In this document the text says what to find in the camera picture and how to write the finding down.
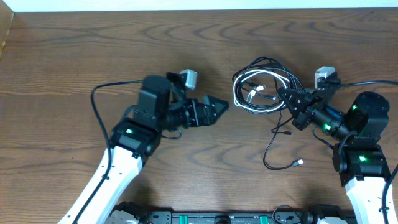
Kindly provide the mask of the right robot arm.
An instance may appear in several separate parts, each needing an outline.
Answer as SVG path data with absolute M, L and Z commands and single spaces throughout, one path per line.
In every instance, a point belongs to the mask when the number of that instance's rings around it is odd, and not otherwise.
M 292 124 L 301 131 L 313 124 L 337 141 L 332 147 L 333 166 L 358 223 L 397 223 L 392 195 L 397 171 L 389 170 L 378 144 L 389 122 L 389 102 L 378 93 L 364 91 L 343 113 L 329 105 L 335 92 L 344 87 L 337 74 L 320 77 L 317 86 L 315 90 L 278 90 Z

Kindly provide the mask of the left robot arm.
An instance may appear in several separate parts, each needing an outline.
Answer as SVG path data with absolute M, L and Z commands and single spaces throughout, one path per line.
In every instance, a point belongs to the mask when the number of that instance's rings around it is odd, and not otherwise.
M 229 108 L 225 100 L 205 95 L 187 98 L 197 73 L 183 70 L 139 81 L 137 104 L 126 108 L 111 133 L 104 132 L 106 149 L 94 175 L 60 223 L 104 223 L 127 186 L 158 148 L 163 131 L 211 126 Z

